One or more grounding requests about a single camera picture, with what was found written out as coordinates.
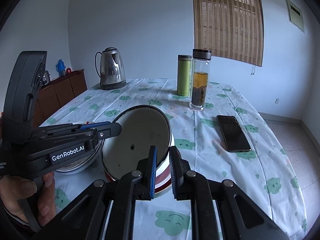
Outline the person's left hand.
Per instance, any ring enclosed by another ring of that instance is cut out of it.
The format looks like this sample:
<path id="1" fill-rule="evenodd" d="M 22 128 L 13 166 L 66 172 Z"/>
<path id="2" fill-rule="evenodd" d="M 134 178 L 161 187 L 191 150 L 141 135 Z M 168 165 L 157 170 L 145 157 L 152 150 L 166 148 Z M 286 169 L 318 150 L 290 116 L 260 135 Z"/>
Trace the person's left hand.
<path id="1" fill-rule="evenodd" d="M 44 175 L 42 180 L 44 187 L 37 198 L 36 214 L 39 224 L 45 226 L 56 215 L 54 172 Z M 5 176 L 1 179 L 1 200 L 4 207 L 14 217 L 23 222 L 28 223 L 29 220 L 18 201 L 27 199 L 36 192 L 37 186 L 34 181 L 12 176 Z"/>

